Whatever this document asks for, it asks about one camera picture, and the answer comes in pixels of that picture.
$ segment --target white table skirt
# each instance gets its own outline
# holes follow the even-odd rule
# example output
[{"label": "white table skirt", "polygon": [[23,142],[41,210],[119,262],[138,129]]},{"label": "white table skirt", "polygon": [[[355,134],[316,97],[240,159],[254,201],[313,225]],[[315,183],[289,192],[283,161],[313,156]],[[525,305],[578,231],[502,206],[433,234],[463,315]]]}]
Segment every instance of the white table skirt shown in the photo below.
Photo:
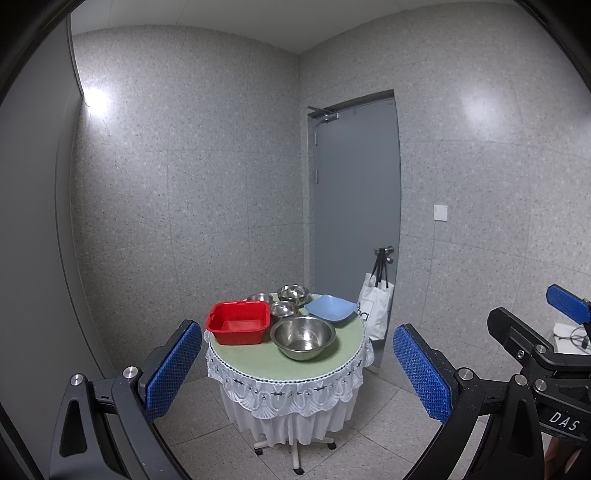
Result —
[{"label": "white table skirt", "polygon": [[220,384],[220,392],[226,413],[232,423],[236,423],[241,432],[250,429],[254,440],[259,441],[262,434],[269,446],[276,443],[285,443],[289,440],[290,445],[298,441],[309,445],[312,438],[322,439],[326,432],[338,432],[343,428],[345,420],[349,420],[353,414],[353,407],[357,400],[358,388],[353,390],[353,397],[349,401],[339,401],[330,410],[321,410],[309,417],[299,413],[290,413],[271,419],[258,419],[252,412],[237,402],[230,400],[223,385]]}]

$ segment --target gray door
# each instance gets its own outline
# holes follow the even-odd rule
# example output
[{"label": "gray door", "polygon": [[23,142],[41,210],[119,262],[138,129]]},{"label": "gray door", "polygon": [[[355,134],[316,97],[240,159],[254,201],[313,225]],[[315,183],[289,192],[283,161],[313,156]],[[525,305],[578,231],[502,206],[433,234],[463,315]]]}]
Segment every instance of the gray door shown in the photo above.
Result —
[{"label": "gray door", "polygon": [[316,227],[315,290],[357,301],[374,248],[394,247],[388,281],[394,282],[400,237],[400,145],[394,98],[314,119]]}]

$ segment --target white tote bag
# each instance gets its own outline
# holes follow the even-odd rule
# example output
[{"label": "white tote bag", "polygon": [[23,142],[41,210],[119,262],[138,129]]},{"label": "white tote bag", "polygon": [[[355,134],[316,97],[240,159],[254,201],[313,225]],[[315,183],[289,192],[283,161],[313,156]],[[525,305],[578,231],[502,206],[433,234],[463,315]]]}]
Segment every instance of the white tote bag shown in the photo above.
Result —
[{"label": "white tote bag", "polygon": [[380,253],[374,271],[365,274],[357,300],[357,315],[365,321],[365,329],[372,340],[381,340],[386,335],[388,310],[394,295],[394,284],[381,279],[382,269],[385,268],[385,253]]}]

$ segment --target ceiling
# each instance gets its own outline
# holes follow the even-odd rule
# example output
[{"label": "ceiling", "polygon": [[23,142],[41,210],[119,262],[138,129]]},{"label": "ceiling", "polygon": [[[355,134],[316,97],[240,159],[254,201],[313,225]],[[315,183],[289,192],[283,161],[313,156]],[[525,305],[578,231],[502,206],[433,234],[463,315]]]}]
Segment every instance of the ceiling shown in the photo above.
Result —
[{"label": "ceiling", "polygon": [[374,18],[426,5],[512,0],[86,0],[72,33],[129,25],[188,25],[302,53]]}]

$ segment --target green tablecloth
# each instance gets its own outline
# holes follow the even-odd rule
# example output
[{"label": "green tablecloth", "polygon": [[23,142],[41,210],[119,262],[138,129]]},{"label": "green tablecloth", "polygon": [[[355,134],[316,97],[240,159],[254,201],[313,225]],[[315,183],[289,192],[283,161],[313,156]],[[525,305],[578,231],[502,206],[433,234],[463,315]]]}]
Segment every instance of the green tablecloth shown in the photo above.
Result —
[{"label": "green tablecloth", "polygon": [[[300,313],[308,314],[308,311],[304,307]],[[220,345],[213,335],[209,336],[209,341],[210,347],[224,362],[246,375],[278,381],[304,380],[337,370],[361,348],[363,324],[357,315],[352,314],[334,326],[335,341],[319,356],[306,362],[283,355],[268,332],[265,341],[257,345]]]}]

